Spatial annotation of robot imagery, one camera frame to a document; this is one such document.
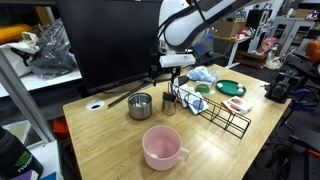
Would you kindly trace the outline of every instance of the mug handle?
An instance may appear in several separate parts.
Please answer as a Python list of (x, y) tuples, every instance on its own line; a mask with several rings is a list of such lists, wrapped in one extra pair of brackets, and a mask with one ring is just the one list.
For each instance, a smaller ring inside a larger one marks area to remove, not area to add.
[(185, 153), (186, 157), (178, 156), (178, 159), (182, 162), (187, 162), (189, 157), (189, 150), (184, 147), (180, 147), (180, 152)]

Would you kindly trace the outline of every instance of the black monitor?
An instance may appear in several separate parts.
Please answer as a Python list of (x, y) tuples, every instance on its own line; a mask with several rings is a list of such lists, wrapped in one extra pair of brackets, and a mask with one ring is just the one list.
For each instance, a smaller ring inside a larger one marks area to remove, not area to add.
[(161, 0), (57, 0), (89, 93), (147, 77)]

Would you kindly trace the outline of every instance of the green plate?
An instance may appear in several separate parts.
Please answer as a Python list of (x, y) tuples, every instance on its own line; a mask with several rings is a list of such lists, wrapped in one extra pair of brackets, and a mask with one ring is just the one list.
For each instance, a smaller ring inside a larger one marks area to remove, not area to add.
[[(218, 83), (221, 83), (223, 86), (222, 88), (218, 88)], [(229, 95), (229, 96), (243, 96), (247, 89), (243, 86), (243, 93), (237, 94), (238, 91), (238, 82), (231, 81), (231, 80), (220, 80), (216, 82), (216, 88), (218, 91), (222, 92), (223, 94)]]

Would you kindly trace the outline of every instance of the box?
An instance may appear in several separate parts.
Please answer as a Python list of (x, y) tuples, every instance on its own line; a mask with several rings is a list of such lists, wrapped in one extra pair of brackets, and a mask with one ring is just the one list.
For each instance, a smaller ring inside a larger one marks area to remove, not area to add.
[(293, 11), (291, 16), (295, 18), (306, 18), (311, 12), (312, 10), (310, 9), (298, 9)]
[(246, 22), (235, 21), (220, 21), (213, 25), (215, 29), (215, 36), (221, 37), (234, 37), (236, 34), (240, 34), (244, 28)]

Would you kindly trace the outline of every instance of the wire dish rack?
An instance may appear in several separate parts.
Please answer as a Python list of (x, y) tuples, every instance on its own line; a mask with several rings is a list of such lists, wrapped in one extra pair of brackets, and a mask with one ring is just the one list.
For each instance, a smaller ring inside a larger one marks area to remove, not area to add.
[(203, 98), (197, 93), (190, 93), (171, 83), (169, 83), (168, 87), (175, 92), (178, 102), (185, 107), (188, 106), (194, 114), (202, 116), (240, 139), (243, 138), (251, 123), (249, 118), (233, 113), (219, 103)]

